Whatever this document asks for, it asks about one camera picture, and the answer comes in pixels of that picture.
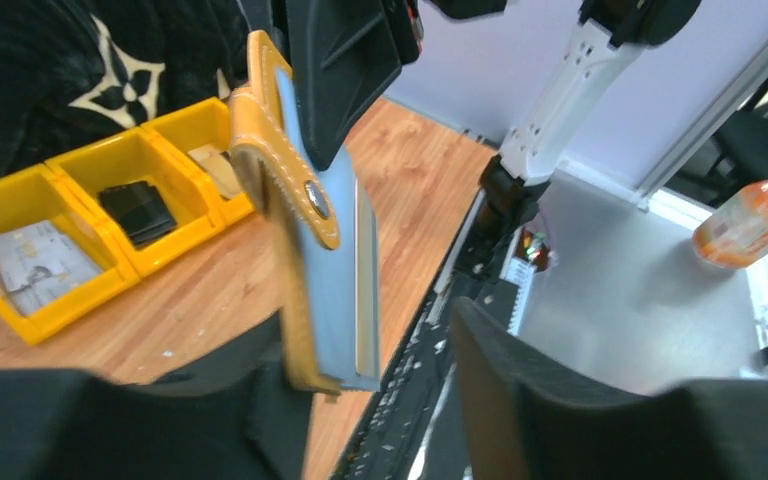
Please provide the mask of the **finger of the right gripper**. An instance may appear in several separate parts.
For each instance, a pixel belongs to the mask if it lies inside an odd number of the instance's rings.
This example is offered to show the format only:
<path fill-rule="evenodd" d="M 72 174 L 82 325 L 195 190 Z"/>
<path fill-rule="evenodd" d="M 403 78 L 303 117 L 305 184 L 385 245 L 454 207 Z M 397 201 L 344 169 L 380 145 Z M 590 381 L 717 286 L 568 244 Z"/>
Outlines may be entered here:
<path fill-rule="evenodd" d="M 303 146 L 327 170 L 348 133 L 423 35 L 414 1 L 241 1 L 250 30 L 263 30 L 293 70 Z"/>

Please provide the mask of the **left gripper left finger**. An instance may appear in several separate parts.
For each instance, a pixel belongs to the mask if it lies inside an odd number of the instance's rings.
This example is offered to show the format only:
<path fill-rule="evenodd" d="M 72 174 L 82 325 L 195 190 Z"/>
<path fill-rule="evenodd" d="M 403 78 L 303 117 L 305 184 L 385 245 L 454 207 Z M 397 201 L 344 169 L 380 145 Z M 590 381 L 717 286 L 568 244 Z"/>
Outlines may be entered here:
<path fill-rule="evenodd" d="M 277 316 L 148 384 L 0 370 L 0 479 L 298 479 L 312 400 Z"/>

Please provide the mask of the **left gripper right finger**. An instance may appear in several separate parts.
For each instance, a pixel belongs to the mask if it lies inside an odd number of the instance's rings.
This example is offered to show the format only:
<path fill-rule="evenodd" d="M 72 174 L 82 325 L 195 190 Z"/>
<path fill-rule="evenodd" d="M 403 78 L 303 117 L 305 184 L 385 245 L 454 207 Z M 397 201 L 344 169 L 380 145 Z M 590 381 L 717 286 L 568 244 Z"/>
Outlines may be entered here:
<path fill-rule="evenodd" d="M 454 301 L 476 479 L 768 479 L 768 380 L 691 379 L 652 396 L 589 378 Z"/>

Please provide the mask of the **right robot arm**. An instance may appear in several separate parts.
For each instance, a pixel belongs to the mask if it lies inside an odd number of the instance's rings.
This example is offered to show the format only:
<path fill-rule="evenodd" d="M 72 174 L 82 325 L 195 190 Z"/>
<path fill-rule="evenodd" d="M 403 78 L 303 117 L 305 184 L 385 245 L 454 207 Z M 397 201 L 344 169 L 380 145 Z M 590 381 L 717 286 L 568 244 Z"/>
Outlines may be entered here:
<path fill-rule="evenodd" d="M 414 1 L 242 1 L 250 41 L 270 41 L 292 70 L 295 98 L 285 117 L 300 133 L 299 153 L 323 180 L 357 120 L 419 59 L 424 29 Z M 560 155 L 615 79 L 645 50 L 675 37 L 698 9 L 695 1 L 584 1 L 570 42 L 527 120 L 503 141 L 484 169 L 488 200 L 477 238 L 489 251 L 531 220 Z"/>

